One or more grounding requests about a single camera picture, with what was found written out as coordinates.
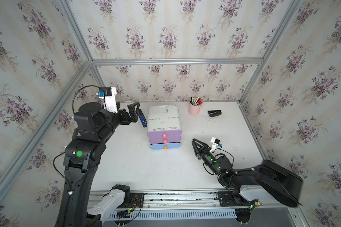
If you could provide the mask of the purple top drawer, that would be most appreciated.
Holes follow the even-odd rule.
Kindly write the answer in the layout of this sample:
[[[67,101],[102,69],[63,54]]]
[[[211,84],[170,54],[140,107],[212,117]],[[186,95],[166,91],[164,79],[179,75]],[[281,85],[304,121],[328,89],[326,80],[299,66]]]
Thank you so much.
[[[147,136],[150,139],[168,138],[181,136],[182,130],[159,130],[159,131],[149,131]]]

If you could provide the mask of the purple drawer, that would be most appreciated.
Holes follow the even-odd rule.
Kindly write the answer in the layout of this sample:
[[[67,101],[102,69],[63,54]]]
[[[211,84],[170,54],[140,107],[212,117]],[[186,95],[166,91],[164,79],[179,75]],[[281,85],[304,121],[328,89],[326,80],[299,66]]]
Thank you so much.
[[[159,131],[149,131],[147,136],[150,139],[168,138],[181,136],[182,130],[159,130]]]
[[[149,138],[150,144],[176,143],[180,141],[181,141],[181,136],[170,136],[167,138],[163,138],[163,137]]]

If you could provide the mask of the blue bottom drawer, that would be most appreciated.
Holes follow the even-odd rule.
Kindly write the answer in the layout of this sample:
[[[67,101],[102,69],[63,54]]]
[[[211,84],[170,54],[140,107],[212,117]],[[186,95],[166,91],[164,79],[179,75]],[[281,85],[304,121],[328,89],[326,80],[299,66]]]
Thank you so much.
[[[174,143],[151,144],[150,148],[152,150],[167,150],[167,149],[179,148],[180,146],[181,146],[180,142],[174,142]]]

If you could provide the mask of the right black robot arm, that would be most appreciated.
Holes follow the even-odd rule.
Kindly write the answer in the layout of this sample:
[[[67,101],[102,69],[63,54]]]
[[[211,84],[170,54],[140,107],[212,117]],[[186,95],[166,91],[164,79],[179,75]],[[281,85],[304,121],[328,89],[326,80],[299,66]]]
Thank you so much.
[[[270,160],[254,167],[235,169],[233,161],[227,157],[228,152],[213,155],[212,148],[197,139],[191,144],[206,172],[216,176],[217,181],[231,191],[226,199],[233,204],[254,208],[254,203],[259,200],[275,199],[287,207],[301,205],[299,197],[303,180],[297,174]]]

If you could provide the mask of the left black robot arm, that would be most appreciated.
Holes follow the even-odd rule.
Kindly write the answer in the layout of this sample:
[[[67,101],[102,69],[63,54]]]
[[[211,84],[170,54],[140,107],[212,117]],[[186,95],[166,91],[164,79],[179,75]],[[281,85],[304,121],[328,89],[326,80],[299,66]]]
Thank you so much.
[[[138,121],[138,102],[129,104],[128,109],[119,107],[116,103],[116,113],[112,113],[101,104],[91,102],[74,114],[78,127],[64,151],[65,184],[55,226],[101,227],[118,206],[130,201],[129,187],[115,185],[105,199],[88,209],[93,179],[106,143],[119,125]]]

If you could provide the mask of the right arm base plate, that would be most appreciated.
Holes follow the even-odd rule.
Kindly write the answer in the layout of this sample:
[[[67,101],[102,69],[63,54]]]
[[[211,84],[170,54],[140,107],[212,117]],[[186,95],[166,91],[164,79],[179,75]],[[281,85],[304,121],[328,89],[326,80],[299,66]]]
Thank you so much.
[[[248,201],[240,195],[230,191],[221,191],[216,193],[216,199],[221,207],[255,207],[258,200]]]

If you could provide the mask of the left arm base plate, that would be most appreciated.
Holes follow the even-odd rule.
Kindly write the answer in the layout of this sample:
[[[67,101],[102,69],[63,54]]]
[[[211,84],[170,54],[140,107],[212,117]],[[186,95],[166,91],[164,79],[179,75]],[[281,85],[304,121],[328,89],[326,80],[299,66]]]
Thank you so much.
[[[118,206],[118,209],[143,208],[145,200],[144,193],[130,193],[126,195],[124,202]]]

